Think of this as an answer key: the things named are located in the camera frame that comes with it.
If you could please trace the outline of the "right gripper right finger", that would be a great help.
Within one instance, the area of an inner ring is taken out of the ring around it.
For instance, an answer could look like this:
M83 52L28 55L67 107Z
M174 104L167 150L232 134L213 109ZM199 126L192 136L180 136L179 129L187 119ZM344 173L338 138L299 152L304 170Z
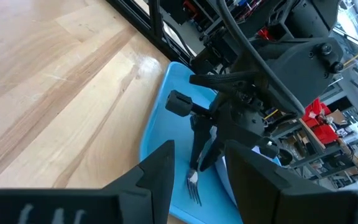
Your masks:
M236 141L225 160L244 224L358 224L358 190L314 184Z

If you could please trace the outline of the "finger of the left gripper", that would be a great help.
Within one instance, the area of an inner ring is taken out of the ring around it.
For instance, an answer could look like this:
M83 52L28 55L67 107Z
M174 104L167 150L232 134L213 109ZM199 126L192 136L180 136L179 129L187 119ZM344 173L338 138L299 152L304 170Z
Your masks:
M198 158L204 149L204 145L211 138L210 129L212 122L204 116L192 116L190 118L191 129L194 132L193 147L190 158L190 168L198 169Z
M214 165L224 155L223 150L224 144L220 140L215 139L201 162L200 170L206 170Z

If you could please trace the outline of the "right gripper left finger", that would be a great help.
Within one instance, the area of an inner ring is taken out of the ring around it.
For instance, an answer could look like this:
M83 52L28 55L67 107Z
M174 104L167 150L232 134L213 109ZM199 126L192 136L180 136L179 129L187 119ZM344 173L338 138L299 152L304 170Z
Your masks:
M175 143L100 189L0 189L0 224L166 224Z

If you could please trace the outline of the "lavender round plate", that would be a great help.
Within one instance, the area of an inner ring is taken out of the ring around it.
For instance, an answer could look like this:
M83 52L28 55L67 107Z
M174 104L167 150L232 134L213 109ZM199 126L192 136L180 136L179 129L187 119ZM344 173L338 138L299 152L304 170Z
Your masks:
M263 155L260 153L260 149L259 149L259 146L255 146L252 151L254 151L255 153L257 154L260 154L262 155L264 158L268 159L269 161L275 163L276 165L278 166L282 166L278 157L275 157L273 159ZM218 159L215 163L215 167L216 167L216 170L217 170L217 173L218 173L218 176L227 192L227 194L229 195L230 199L232 200L232 202L234 203L235 206L237 206L237 203L236 203L236 200L234 198L234 194L233 194L233 191L232 191L232 188L231 188L231 184L230 184L230 181L229 181L229 177L228 177L228 174L227 174L227 167L226 167L226 160L225 160L225 156L222 156L222 158Z

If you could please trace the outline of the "blue plastic tray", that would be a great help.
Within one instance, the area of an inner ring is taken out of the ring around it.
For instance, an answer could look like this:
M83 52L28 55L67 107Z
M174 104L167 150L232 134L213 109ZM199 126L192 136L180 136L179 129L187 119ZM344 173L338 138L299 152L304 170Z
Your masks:
M202 107L210 105L216 96L215 92L189 83L192 74L193 71L182 63L172 62L168 65L141 140L139 157L145 159L165 141L172 140L175 143L175 176L169 213L191 224L242 224L230 183L222 180L227 176L224 161L219 161L219 168L211 167L199 175L201 203L197 204L189 196L186 174L193 145L190 118L166 110L165 104L169 93L176 90Z

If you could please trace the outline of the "metal shelf rack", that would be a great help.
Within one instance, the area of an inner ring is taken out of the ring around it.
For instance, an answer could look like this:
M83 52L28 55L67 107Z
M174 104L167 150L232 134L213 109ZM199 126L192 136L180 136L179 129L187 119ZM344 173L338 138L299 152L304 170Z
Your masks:
M342 140L323 144L301 119L279 126L272 136L284 150L281 164L301 177L319 182L358 174L358 158Z

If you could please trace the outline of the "red storage bin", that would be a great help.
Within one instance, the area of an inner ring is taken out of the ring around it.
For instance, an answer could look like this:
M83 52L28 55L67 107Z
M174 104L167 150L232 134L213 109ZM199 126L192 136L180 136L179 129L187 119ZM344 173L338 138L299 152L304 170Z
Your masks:
M331 126L333 122L332 117L329 116L331 113L331 110L317 98L305 108L305 115L301 118L324 145L339 139Z

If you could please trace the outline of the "black metal table frame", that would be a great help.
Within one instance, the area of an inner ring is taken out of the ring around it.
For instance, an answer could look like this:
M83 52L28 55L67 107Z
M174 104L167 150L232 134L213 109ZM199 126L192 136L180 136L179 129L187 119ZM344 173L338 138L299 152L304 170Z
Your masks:
M149 42L168 59L191 65L193 56L182 49L163 30L160 0L149 0L149 11L143 10L135 0L105 0L130 22Z

